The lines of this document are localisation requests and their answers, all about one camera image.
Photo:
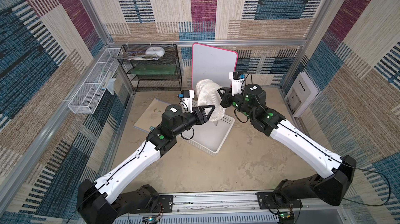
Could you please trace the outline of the white mesh laundry bag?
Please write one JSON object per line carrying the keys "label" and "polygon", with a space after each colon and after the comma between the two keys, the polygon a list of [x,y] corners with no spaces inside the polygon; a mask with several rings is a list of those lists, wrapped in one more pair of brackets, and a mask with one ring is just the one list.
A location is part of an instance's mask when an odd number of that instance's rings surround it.
{"label": "white mesh laundry bag", "polygon": [[211,122],[217,122],[225,115],[225,109],[220,105],[222,102],[221,96],[218,93],[220,88],[222,88],[222,86],[210,79],[200,80],[195,88],[198,106],[215,106],[209,119]]}

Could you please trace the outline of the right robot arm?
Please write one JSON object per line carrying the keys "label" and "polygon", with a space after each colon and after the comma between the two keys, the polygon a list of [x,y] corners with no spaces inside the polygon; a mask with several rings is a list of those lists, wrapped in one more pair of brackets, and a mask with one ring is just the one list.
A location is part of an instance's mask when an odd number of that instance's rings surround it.
{"label": "right robot arm", "polygon": [[267,107],[266,92],[257,84],[246,85],[239,93],[227,87],[217,92],[224,108],[234,107],[249,118],[256,130],[289,148],[315,170],[316,174],[311,177],[282,180],[272,195],[277,207],[286,207],[301,199],[320,199],[332,206],[341,204],[354,178],[354,158],[324,148],[284,115]]}

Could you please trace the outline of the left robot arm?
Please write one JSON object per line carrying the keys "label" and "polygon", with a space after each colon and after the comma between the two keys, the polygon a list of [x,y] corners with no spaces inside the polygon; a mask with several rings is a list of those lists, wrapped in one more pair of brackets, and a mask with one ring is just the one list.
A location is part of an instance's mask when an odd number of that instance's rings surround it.
{"label": "left robot arm", "polygon": [[83,220],[87,224],[112,224],[127,213],[162,212],[159,193],[150,185],[128,193],[124,189],[145,168],[163,157],[176,144],[178,135],[207,123],[214,110],[214,105],[207,105],[183,112],[181,106],[169,105],[161,116],[161,123],[126,160],[94,182],[86,179],[80,184],[77,212]]}

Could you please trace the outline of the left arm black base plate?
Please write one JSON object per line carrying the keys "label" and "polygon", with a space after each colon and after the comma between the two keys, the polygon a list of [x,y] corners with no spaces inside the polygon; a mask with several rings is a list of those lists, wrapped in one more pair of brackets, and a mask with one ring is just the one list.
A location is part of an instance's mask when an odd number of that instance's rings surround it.
{"label": "left arm black base plate", "polygon": [[130,211],[130,214],[147,214],[147,213],[171,213],[173,211],[174,196],[160,195],[154,198],[146,207],[138,208]]}

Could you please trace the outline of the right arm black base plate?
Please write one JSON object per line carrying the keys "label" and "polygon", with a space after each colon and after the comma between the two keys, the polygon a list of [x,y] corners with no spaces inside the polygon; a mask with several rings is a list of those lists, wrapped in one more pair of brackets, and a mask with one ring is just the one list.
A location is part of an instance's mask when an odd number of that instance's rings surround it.
{"label": "right arm black base plate", "polygon": [[289,209],[302,208],[303,204],[300,200],[289,201],[280,195],[275,195],[273,191],[256,193],[260,209]]}

